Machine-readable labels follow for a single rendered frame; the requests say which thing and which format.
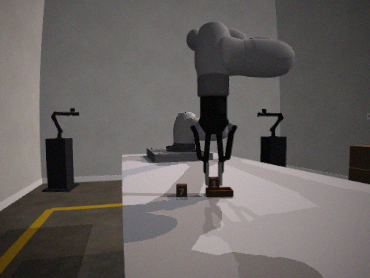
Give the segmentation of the brown wooden tray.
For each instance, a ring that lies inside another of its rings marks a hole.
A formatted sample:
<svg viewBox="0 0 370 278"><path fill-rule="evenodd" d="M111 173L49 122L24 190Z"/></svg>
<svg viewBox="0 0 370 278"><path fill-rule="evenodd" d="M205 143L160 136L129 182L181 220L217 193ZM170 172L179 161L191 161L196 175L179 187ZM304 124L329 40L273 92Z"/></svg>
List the brown wooden tray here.
<svg viewBox="0 0 370 278"><path fill-rule="evenodd" d="M231 187L220 187L219 189L207 189L206 187L206 196L207 197L233 197L234 191ZM208 191L209 190L209 191Z"/></svg>

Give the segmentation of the small brown cube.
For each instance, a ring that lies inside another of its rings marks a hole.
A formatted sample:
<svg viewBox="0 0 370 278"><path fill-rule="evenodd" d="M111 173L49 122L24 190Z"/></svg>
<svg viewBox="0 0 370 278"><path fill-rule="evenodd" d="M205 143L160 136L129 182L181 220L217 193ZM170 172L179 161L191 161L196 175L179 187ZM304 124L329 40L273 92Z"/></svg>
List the small brown cube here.
<svg viewBox="0 0 370 278"><path fill-rule="evenodd" d="M220 179L218 177L209 177L209 189L219 189Z"/></svg>
<svg viewBox="0 0 370 278"><path fill-rule="evenodd" d="M187 197L187 184L177 184L176 185L176 196L177 197Z"/></svg>

